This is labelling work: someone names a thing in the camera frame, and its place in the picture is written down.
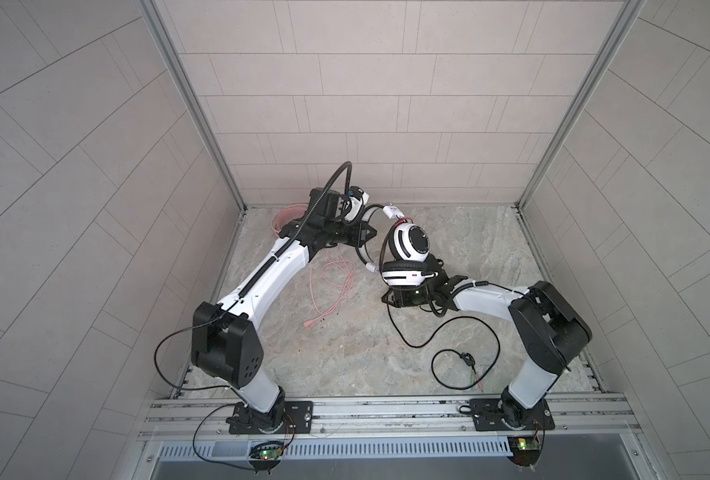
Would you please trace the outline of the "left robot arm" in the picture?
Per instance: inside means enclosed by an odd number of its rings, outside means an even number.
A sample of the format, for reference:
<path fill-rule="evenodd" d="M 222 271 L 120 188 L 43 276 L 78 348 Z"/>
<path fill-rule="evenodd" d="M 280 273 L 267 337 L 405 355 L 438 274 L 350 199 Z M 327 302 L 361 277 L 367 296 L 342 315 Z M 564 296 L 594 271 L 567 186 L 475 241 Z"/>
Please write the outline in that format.
<path fill-rule="evenodd" d="M 243 400 L 240 422 L 273 433 L 285 420 L 285 393 L 262 368 L 258 329 L 291 279 L 321 250 L 340 244 L 361 247 L 375 236 L 367 225 L 369 196 L 357 186 L 340 194 L 315 188 L 300 218 L 282 226 L 278 239 L 238 287 L 217 304 L 201 303 L 193 314 L 191 363 L 227 382 Z"/>

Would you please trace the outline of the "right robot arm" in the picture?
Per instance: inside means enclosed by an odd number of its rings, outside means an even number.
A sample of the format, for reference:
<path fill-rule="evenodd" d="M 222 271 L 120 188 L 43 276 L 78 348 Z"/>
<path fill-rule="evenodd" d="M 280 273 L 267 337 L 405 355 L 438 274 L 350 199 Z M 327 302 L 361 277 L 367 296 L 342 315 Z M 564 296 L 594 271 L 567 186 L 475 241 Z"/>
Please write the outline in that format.
<path fill-rule="evenodd" d="M 385 273 L 382 301 L 395 308 L 427 305 L 432 313 L 477 312 L 512 322 L 527 353 L 493 413 L 502 426 L 545 428 L 545 396 L 569 364 L 590 343 L 591 328 L 550 282 L 505 287 L 444 273 Z"/>

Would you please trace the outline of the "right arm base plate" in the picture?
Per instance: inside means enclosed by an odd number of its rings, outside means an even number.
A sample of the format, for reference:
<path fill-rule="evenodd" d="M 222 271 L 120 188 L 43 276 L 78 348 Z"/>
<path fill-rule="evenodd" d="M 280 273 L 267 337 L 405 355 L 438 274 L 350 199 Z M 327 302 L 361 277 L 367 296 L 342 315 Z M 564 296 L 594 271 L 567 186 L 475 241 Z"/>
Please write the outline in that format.
<path fill-rule="evenodd" d="M 555 421 L 545 399 L 530 409 L 515 400 L 485 398 L 474 398 L 468 406 L 475 430 L 479 432 L 555 429 Z"/>

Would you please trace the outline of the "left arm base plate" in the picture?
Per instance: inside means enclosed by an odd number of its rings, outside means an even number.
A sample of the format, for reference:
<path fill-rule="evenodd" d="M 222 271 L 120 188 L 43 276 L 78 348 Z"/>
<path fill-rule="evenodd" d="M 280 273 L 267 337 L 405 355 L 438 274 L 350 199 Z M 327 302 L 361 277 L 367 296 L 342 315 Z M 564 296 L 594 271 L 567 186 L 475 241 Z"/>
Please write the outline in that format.
<path fill-rule="evenodd" d="M 233 435 L 286 432 L 307 434 L 311 431 L 312 414 L 311 401 L 280 399 L 268 412 L 260 412 L 245 403 L 239 403 L 226 423 L 229 425 L 229 433 Z"/>

